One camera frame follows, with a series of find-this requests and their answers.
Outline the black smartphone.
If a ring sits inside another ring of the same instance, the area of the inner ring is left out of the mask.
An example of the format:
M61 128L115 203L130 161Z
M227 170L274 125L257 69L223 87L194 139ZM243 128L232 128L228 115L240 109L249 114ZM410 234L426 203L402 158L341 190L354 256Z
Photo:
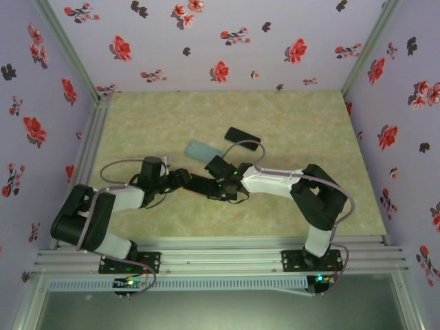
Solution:
M197 193L206 198L209 194L212 193L221 194L221 187L216 185L215 179L202 177L196 174L191 175L191 181L187 186L183 187L183 189L189 190L193 193Z
M240 144L240 146L249 151L255 151L259 147L259 142L261 142L261 139L259 137L246 133L245 131L242 131L235 127L230 127L228 129L228 131L224 135L224 140L233 144L246 140L246 142Z

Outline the light blue phone case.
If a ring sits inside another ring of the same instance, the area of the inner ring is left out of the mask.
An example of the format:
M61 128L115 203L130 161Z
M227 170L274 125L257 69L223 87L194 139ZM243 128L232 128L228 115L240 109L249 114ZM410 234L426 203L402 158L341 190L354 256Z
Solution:
M215 156L221 157L223 155L219 149L196 140L189 141L184 154L191 159L198 160L205 164L209 163Z

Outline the aluminium rail frame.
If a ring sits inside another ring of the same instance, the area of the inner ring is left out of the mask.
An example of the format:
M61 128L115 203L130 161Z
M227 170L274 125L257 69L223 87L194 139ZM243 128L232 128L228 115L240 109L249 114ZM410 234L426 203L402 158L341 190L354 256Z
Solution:
M198 237L147 239L141 252L159 252L159 275L266 276L283 273L283 250L299 250L303 237ZM348 261L346 274L387 274L409 269L403 250L382 236L339 236L333 244ZM61 243L38 253L35 274L96 276L99 256Z

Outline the aluminium side rail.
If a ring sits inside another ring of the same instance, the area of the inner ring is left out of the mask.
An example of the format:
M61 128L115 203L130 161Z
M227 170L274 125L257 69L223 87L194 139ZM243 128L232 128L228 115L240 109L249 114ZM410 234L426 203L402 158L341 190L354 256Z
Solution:
M91 181L110 104L110 100L103 100L97 103L91 111L74 164L73 175L67 185L65 201L76 184L88 185Z

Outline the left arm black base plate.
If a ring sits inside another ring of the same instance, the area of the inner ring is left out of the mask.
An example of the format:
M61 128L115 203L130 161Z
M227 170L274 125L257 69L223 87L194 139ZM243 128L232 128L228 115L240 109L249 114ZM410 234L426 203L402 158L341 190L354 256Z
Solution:
M148 265L157 274L160 270L162 254L160 252L138 252L133 261ZM101 258L98 268L99 274L150 274L151 272L139 265L132 265L115 261L110 258Z

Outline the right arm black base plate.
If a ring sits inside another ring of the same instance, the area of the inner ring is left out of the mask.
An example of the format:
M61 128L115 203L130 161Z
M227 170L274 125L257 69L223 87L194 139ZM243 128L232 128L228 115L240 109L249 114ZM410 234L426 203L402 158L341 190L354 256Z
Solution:
M343 268L339 250L327 250L321 257L305 249L283 250L280 255L284 272L339 272Z

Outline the aluminium corner post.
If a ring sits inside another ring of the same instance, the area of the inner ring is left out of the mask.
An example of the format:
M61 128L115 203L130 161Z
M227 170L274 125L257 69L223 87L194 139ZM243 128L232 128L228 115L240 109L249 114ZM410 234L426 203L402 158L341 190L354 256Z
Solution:
M396 11L399 6L404 2L404 0L384 0L384 4L371 33L369 34L360 56L356 60L353 69L350 71L348 78L346 79L342 89L341 94L343 98L346 98L351 89L354 87L357 79L361 75L361 71L366 65L369 56L373 53L377 44L379 43L383 33L386 31L388 25L393 20Z
M94 84L92 83L85 66L75 50L73 43L62 26L61 21L58 19L53 7L49 3L49 0L31 0L31 2L36 6L36 9L45 20L65 57L72 65L76 73L80 76L82 82L85 84L88 92L93 98L93 101L98 104L100 102L100 97L96 92Z

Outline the aluminium lower frame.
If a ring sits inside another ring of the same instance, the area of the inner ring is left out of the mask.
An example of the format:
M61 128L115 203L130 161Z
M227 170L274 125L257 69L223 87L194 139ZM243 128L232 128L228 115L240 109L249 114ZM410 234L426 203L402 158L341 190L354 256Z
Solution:
M328 294L302 290L52 292L30 281L13 330L432 330L400 272L348 275Z

